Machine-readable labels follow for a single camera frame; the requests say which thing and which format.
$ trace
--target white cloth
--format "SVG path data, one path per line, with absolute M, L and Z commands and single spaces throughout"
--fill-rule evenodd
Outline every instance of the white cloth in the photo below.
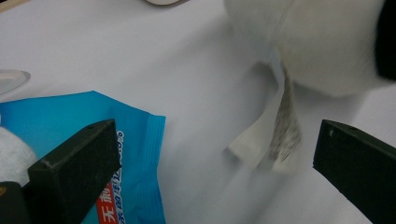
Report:
M 37 160 L 35 153 L 19 137 L 0 127 L 0 182 L 29 182 L 27 168 Z
M 334 97 L 390 84 L 375 71 L 375 28 L 384 1 L 224 0 L 224 4 L 234 29 L 257 51 L 258 60 L 272 66 L 279 85 L 262 116 L 228 146 L 252 167 L 268 159 L 274 170 L 294 170 L 288 160 L 296 161 L 301 135 L 291 82 Z M 281 63 L 287 76 L 279 69 Z

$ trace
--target blue plastic bag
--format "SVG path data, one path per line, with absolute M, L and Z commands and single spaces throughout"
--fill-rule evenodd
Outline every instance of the blue plastic bag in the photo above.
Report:
M 0 116 L 1 126 L 20 137 L 38 158 L 86 125 L 114 119 L 122 168 L 83 223 L 165 223 L 157 182 L 165 117 L 95 91 L 2 103 Z

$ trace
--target white table surface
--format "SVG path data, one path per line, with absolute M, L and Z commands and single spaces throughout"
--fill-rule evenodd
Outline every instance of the white table surface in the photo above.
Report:
M 396 146 L 396 87 L 343 99 L 296 87 L 304 136 L 296 175 L 251 170 L 224 151 L 276 84 L 235 37 L 221 0 L 32 0 L 0 13 L 0 68 L 32 75 L 0 102 L 94 90 L 165 115 L 168 223 L 370 223 L 312 168 L 321 120 Z

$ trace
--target white fabric tag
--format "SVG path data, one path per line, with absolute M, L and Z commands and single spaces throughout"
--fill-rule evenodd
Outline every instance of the white fabric tag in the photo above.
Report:
M 292 84 L 274 49 L 263 57 L 272 68 L 278 90 L 262 115 L 227 147 L 252 168 L 263 160 L 281 173 L 294 171 L 301 141 L 300 128 L 294 112 Z

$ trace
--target white tissue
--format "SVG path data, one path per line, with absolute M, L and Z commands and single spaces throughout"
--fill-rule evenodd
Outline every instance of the white tissue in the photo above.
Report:
M 29 182 L 27 168 L 37 158 L 19 137 L 0 127 L 0 182 L 14 181 L 21 186 Z

